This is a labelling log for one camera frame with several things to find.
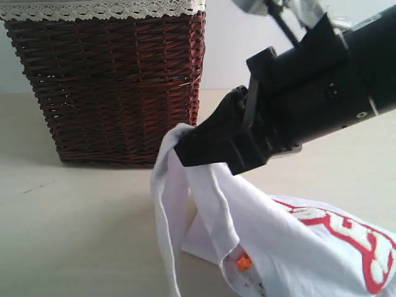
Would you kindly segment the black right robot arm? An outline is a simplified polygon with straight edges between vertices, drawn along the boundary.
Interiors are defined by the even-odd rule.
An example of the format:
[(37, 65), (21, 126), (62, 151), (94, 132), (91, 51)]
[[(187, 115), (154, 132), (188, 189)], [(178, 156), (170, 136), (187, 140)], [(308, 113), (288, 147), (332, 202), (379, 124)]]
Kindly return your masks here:
[(280, 11), (270, 6), (292, 48), (247, 60), (249, 86), (228, 93), (175, 146), (183, 166), (226, 163), (241, 174), (395, 109), (394, 7), (340, 33), (323, 14), (300, 40)]

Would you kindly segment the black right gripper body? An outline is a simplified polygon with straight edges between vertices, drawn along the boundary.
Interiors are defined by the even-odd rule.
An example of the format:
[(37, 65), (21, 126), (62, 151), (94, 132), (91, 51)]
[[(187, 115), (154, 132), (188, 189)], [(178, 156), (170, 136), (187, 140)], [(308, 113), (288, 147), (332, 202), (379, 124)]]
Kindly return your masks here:
[(344, 47), (276, 55), (267, 48), (247, 60), (244, 120), (232, 140), (240, 174), (271, 158), (297, 153), (303, 144), (374, 116), (367, 87)]

